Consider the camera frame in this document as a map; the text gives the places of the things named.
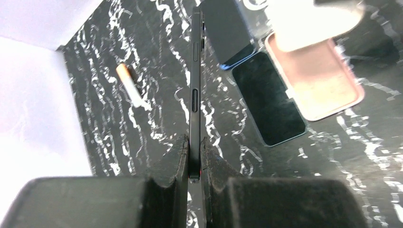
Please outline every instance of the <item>phone screen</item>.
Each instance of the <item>phone screen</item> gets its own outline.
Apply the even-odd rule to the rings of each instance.
[[[222,69],[230,69],[255,53],[234,0],[204,0],[200,7],[207,37]]]
[[[305,133],[305,122],[266,53],[239,64],[232,75],[265,144],[274,146]]]

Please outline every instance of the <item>white wall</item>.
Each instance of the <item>white wall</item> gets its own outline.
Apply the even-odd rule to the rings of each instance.
[[[0,37],[56,50],[102,0],[0,0]]]
[[[0,222],[30,179],[91,175],[61,53],[0,38]]]

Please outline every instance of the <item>table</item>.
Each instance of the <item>table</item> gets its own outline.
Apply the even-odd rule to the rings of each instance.
[[[403,3],[368,0],[367,14],[335,38],[365,99],[272,148],[253,127],[230,72],[207,43],[202,135],[247,177],[342,180],[372,227],[403,223]],[[92,171],[135,175],[188,131],[190,14],[200,1],[105,0],[64,48]],[[115,72],[131,66],[145,103],[134,108]],[[190,186],[188,225],[202,226],[201,191]]]

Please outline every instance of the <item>phone lying on table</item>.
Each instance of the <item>phone lying on table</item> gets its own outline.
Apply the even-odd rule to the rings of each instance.
[[[234,0],[204,0],[206,34],[223,70],[229,70],[256,52],[253,39]]]
[[[190,72],[190,122],[189,122],[189,180],[197,183],[200,179],[200,81],[201,81],[201,52],[204,49],[203,14],[199,7],[192,12],[191,30],[191,72]]]
[[[232,76],[267,146],[306,131],[305,120],[266,53],[258,52],[232,70]]]

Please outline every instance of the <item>phone side button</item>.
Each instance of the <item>phone side button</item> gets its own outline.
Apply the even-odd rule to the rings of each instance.
[[[193,43],[193,60],[199,60],[199,42]]]
[[[197,97],[197,89],[193,89],[193,96],[192,96],[192,111],[195,113],[195,112],[197,112],[197,104],[198,104],[198,102],[197,102],[197,99],[198,99],[198,97]]]

